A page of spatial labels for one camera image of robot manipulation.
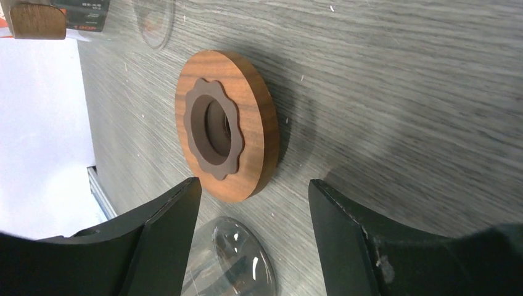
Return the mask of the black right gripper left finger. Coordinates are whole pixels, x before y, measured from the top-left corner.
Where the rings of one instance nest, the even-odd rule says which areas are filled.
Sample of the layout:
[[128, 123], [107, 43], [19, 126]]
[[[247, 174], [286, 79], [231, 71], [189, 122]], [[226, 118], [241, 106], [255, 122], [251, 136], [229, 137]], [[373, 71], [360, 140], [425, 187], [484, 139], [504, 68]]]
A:
[[1, 234], [1, 294], [181, 295], [201, 195], [192, 177], [70, 237]]

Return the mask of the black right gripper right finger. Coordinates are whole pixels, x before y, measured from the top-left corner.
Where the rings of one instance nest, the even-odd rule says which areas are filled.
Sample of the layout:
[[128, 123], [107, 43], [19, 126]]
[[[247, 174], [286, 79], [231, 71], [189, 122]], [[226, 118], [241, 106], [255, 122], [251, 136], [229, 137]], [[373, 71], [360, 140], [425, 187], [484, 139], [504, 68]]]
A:
[[445, 237], [396, 222], [321, 179], [308, 187], [328, 295], [521, 295], [522, 225]]

